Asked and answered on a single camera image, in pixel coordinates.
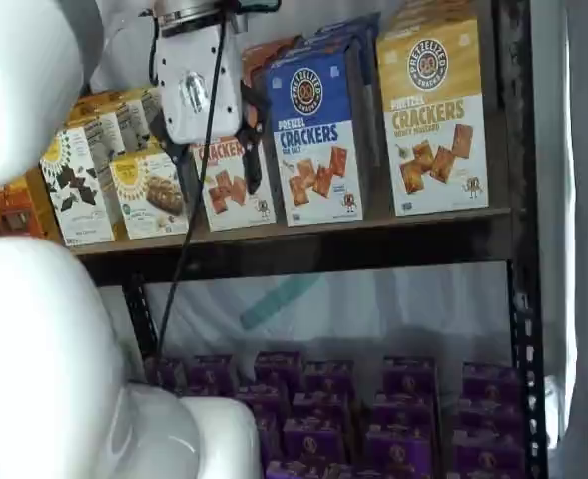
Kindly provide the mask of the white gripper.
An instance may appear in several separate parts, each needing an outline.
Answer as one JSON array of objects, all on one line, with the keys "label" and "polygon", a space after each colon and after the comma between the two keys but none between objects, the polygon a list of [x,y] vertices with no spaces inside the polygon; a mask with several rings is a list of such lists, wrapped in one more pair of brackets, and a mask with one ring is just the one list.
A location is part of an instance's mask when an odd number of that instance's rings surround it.
[{"label": "white gripper", "polygon": [[[247,191],[262,182],[259,145],[270,117],[270,100],[241,82],[242,62],[230,23],[212,25],[157,42],[158,87],[162,109],[149,124],[160,148],[179,166],[188,158],[188,145],[206,138],[210,107],[215,108],[211,137],[235,135],[243,148]],[[253,107],[250,122],[243,107]]]}]

